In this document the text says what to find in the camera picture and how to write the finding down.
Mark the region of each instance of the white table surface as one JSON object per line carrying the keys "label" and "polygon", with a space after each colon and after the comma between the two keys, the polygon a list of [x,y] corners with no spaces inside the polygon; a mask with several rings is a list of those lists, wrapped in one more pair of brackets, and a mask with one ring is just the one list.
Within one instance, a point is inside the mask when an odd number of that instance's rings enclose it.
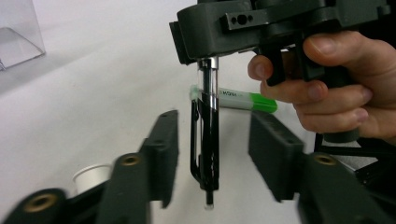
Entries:
{"label": "white table surface", "polygon": [[[191,177],[189,88],[196,66],[178,62],[168,22],[195,1],[34,0],[47,54],[0,72],[0,220],[47,188],[75,194],[72,176],[136,152],[158,116],[179,112],[174,197],[152,203],[154,224],[300,223],[296,202],[276,203],[248,156],[249,112],[220,110],[220,189],[215,209]],[[259,91],[253,53],[220,59],[219,85]],[[290,105],[276,116],[312,149]]]}

